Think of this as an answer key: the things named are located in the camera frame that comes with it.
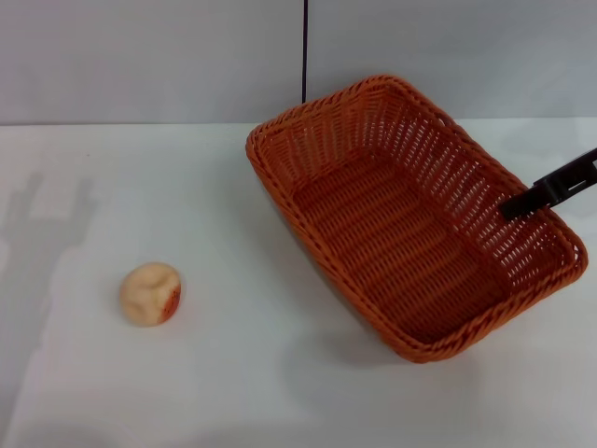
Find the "orange woven wicker basket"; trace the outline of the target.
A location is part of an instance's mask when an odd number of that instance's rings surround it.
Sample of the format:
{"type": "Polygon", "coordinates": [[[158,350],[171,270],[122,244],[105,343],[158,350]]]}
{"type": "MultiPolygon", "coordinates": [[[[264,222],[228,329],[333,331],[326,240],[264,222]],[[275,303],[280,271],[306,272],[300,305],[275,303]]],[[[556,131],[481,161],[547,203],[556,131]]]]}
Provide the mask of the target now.
{"type": "Polygon", "coordinates": [[[524,185],[399,77],[285,111],[246,154],[325,276],[412,362],[463,352],[589,263],[553,211],[506,220],[524,185]]]}

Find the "round beige bread bun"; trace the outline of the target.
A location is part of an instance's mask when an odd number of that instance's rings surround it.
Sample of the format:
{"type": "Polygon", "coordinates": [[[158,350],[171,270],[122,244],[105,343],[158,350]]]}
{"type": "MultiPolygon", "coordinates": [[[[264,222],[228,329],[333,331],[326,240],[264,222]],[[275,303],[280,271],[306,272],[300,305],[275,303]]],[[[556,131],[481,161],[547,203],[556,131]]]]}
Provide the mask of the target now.
{"type": "Polygon", "coordinates": [[[163,262],[148,262],[129,272],[120,284],[119,304],[134,325],[154,327],[168,321],[182,297],[179,272],[163,262]]]}

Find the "black vertical wall strip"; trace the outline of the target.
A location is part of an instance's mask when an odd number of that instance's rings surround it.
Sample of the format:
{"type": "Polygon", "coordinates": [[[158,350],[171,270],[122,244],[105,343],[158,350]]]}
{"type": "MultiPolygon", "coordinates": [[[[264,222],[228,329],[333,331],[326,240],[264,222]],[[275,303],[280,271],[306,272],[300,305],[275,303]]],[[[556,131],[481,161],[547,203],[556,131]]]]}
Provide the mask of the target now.
{"type": "Polygon", "coordinates": [[[307,102],[308,93],[308,44],[309,44],[309,4],[302,0],[302,56],[301,56],[301,102],[307,102]]]}

